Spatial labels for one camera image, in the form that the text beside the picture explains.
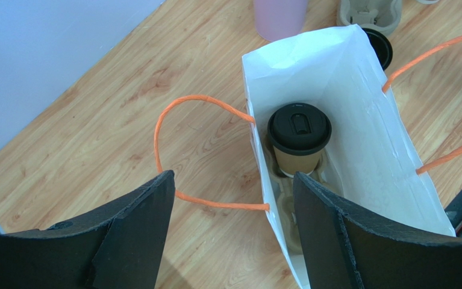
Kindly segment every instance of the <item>orange bag handle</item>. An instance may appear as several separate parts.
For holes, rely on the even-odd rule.
[[[243,120],[251,122],[255,125],[255,120],[252,116],[242,113],[241,111],[235,109],[234,107],[219,101],[218,99],[212,98],[211,96],[207,95],[188,95],[183,96],[174,100],[168,107],[166,107],[163,112],[160,114],[160,118],[156,123],[156,129],[154,130],[154,157],[156,159],[156,167],[158,169],[158,173],[163,172],[163,168],[161,167],[160,161],[160,152],[159,152],[159,136],[160,136],[160,128],[161,124],[163,123],[163,119],[167,115],[167,113],[176,107],[179,104],[182,104],[186,101],[205,101],[212,104],[216,104],[223,108],[224,110],[229,111],[230,113],[234,114],[235,116],[241,117]],[[180,198],[181,200],[186,200],[191,203],[206,205],[215,208],[227,208],[227,209],[241,209],[241,210],[249,210],[249,211],[270,211],[270,204],[229,204],[229,203],[220,203],[220,202],[212,202],[210,200],[200,199],[198,197],[191,197],[179,190],[175,190],[175,196]]]
[[[439,44],[437,45],[436,47],[430,49],[429,51],[425,52],[424,54],[416,57],[413,61],[407,63],[406,65],[402,66],[402,68],[398,69],[397,71],[393,72],[393,74],[391,74],[388,78],[388,80],[386,81],[386,84],[384,84],[384,86],[382,87],[382,91],[384,93],[387,92],[387,90],[389,89],[389,87],[391,86],[391,83],[393,83],[393,81],[402,73],[406,72],[409,68],[413,67],[414,65],[416,65],[417,63],[421,62],[422,60],[426,59],[427,57],[429,57],[430,55],[444,49],[444,48],[447,48],[448,46],[451,46],[451,45],[454,45],[454,44],[457,44],[457,43],[460,43],[462,42],[462,36],[459,36],[459,37],[456,37],[452,40],[448,40],[447,42],[444,42],[442,44]],[[441,164],[444,164],[446,163],[447,161],[450,161],[458,156],[462,155],[462,146],[460,146],[458,149],[452,151],[451,153],[445,155],[444,157],[440,157],[438,158],[437,160],[435,161],[432,161],[424,166],[422,166],[421,168],[417,169],[416,170],[416,173],[418,175],[421,175],[427,171],[429,171],[430,169],[432,168],[435,168]]]

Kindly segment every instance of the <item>wooden table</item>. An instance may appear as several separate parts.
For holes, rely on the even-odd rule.
[[[310,1],[305,30],[335,25],[338,1]],[[245,111],[240,57],[267,42],[252,1],[166,1],[0,151],[0,222],[7,232],[45,229],[153,178],[154,125],[172,100],[202,93]],[[462,34],[462,1],[404,1],[389,37],[387,73]],[[402,119],[424,161],[462,144],[462,44],[394,84]],[[185,193],[261,202],[244,121],[210,104],[167,117],[164,168]],[[446,206],[462,188],[462,157],[431,177]],[[262,212],[175,202],[158,288],[296,288]]]

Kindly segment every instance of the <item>white wall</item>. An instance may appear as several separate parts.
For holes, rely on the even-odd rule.
[[[0,0],[0,149],[164,0]]]

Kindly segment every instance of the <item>coffee cup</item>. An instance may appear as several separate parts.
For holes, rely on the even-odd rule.
[[[303,103],[288,104],[268,121],[267,137],[279,168],[288,177],[310,174],[331,138],[331,122],[318,108]]]

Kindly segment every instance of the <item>wood grain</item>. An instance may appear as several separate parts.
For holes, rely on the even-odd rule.
[[[0,151],[0,222],[45,229],[157,173],[154,125],[175,98],[201,93],[245,111],[240,57],[267,42],[252,1],[166,1]],[[305,30],[334,26],[337,1],[310,1]],[[462,34],[462,1],[404,1],[390,36],[394,71]],[[393,89],[424,161],[462,144],[462,44],[402,75]],[[261,202],[248,124],[210,104],[166,118],[165,169],[185,193]],[[462,188],[462,157],[431,171],[443,205]],[[158,288],[297,288],[264,213],[175,202]]]

